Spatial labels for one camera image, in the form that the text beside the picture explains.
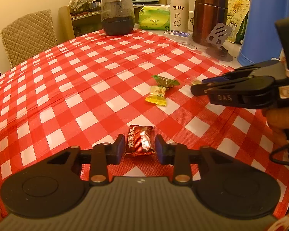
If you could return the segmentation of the right hand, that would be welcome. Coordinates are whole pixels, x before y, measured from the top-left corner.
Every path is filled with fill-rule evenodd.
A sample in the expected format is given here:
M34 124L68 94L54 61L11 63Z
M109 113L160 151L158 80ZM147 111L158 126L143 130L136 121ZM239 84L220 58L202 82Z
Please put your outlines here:
M289 107L281 109L262 109L262 114L267 119L267 124L273 131L277 144L284 146L288 143L285 129L289 129Z

